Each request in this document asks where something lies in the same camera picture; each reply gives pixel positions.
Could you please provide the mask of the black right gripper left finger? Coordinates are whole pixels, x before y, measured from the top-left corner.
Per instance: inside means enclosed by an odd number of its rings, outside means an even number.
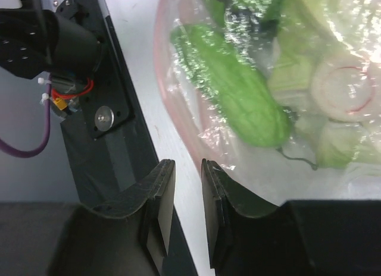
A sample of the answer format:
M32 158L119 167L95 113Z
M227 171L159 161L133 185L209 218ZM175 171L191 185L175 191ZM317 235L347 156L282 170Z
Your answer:
M175 162L94 207L71 207L48 275L161 275L174 208Z

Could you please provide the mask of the clear zip top bag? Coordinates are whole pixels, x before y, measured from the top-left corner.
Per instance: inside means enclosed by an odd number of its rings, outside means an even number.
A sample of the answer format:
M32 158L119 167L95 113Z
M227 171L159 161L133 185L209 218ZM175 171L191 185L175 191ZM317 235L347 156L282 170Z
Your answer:
M154 64L195 164L276 205L380 198L380 0L160 0Z

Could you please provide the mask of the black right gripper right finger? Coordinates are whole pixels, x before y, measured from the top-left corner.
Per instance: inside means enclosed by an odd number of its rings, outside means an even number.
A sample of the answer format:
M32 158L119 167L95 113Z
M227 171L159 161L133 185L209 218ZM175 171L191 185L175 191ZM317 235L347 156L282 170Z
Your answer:
M201 165L210 265L217 275L379 275L378 200L276 206L214 161Z

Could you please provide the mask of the white fake cauliflower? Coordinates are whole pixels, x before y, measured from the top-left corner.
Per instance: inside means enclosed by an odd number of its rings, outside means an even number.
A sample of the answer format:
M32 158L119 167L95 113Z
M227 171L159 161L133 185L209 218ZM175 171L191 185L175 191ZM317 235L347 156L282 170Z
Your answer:
M323 168L380 164L380 0L281 0L268 80Z

